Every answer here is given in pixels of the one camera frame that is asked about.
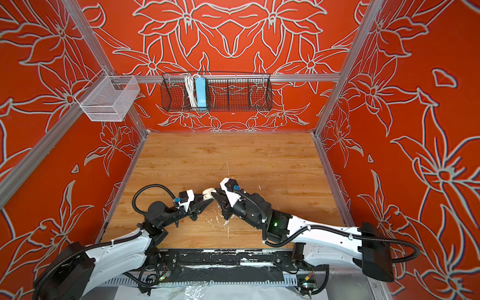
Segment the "white earbud charging case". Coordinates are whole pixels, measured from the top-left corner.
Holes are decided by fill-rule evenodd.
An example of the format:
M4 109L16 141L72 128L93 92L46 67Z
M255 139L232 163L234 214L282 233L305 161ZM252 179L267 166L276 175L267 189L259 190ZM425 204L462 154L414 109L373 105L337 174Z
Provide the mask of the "white earbud charging case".
M210 200L210 199L213 199L213 193L216 192L216 189L211 187L211 188L208 188L208 189L205 189L203 192L202 192L202 198L203 200Z

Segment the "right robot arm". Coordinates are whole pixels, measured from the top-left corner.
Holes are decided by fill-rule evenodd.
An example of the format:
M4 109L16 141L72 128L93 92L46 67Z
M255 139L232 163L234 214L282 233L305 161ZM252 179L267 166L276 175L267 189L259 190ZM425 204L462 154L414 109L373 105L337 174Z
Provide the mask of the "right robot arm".
M275 210L259 194L236 186L232 191L207 189L205 198L217 201L223 217L235 215L261 231L262 242L271 248L296 245L296 260L308 266L336 265L357 268L378 281L394 280L393 266L420 255L412 242L384 237L371 223L341 227L307 221Z

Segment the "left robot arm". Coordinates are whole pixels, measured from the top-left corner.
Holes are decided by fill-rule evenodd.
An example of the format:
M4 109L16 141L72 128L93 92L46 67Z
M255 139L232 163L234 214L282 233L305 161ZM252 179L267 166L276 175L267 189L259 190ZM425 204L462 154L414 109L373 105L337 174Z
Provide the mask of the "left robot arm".
M178 225L184 218L196 221L214 200L215 188L201 194L193 190L175 196L167 187L172 207L162 201L151 203L146 211L136 205L140 194L150 187L142 187L132 198L132 208L143 216L144 221L137 229L117 239L83 246L71 243L57 255L41 275L34 281L34 300L78 300L100 284L119 275L130 275L130 271L145 266L149 259L156 260L157 247L168 235L166 227Z

